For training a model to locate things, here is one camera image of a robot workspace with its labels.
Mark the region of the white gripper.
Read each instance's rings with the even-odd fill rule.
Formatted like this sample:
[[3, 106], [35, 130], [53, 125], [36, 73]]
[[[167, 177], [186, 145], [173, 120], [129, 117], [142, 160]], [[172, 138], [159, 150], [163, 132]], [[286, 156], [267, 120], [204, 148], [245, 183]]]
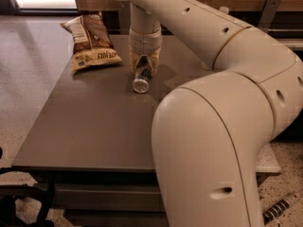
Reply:
[[136, 66], [141, 55], [149, 55], [148, 59], [151, 65], [151, 74], [157, 74], [160, 56], [160, 47], [162, 43], [161, 30], [153, 33], [136, 32], [130, 29], [130, 66], [131, 71], [135, 74]]

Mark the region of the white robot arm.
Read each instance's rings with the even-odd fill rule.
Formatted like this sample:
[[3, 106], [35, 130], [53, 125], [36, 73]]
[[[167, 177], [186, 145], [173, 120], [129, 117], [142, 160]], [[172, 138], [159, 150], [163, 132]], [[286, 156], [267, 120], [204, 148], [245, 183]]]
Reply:
[[212, 72], [171, 91], [154, 114], [152, 155], [169, 227], [264, 227], [258, 153], [302, 110], [301, 59], [198, 1], [129, 1]]

